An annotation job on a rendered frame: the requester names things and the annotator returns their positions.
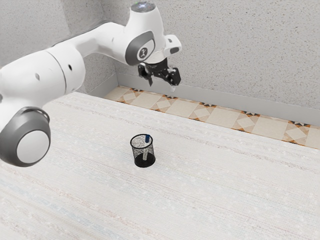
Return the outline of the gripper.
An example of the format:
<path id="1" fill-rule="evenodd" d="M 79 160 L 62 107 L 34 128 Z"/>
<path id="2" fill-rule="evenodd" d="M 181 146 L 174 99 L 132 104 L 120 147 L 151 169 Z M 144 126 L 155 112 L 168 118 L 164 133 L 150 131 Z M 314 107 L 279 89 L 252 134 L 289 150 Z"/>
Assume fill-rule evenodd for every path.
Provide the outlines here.
<path id="1" fill-rule="evenodd" d="M 150 87 L 153 85 L 152 76 L 161 78 L 165 81 L 170 81 L 171 91 L 175 91 L 181 82 L 178 68 L 169 68 L 167 58 L 157 63 L 140 63 L 138 65 L 138 74 L 140 77 L 148 80 Z"/>

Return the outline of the white pen with blue cap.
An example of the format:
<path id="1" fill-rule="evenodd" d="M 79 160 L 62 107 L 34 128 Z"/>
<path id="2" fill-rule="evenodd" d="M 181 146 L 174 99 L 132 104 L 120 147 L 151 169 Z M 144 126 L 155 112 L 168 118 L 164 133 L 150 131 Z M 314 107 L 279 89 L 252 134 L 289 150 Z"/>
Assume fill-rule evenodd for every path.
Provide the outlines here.
<path id="1" fill-rule="evenodd" d="M 150 135 L 146 134 L 145 135 L 145 140 L 144 140 L 144 149 L 143 149 L 143 156 L 142 160 L 146 161 L 148 159 L 148 145 L 150 142 Z"/>

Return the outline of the black mesh pen holder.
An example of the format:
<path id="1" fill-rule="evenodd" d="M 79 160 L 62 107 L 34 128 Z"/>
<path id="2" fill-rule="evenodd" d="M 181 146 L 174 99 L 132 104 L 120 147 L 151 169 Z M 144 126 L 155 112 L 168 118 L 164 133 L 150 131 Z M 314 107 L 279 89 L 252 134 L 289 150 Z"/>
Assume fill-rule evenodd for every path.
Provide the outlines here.
<path id="1" fill-rule="evenodd" d="M 156 161 L 154 148 L 153 148 L 153 138 L 151 136 L 150 136 L 150 141 L 147 148 L 148 149 L 147 160 L 143 160 L 143 152 L 145 147 L 146 135 L 147 134 L 138 134 L 130 140 L 130 146 L 133 152 L 134 163 L 137 167 L 140 167 L 140 168 L 148 168 L 152 166 Z"/>

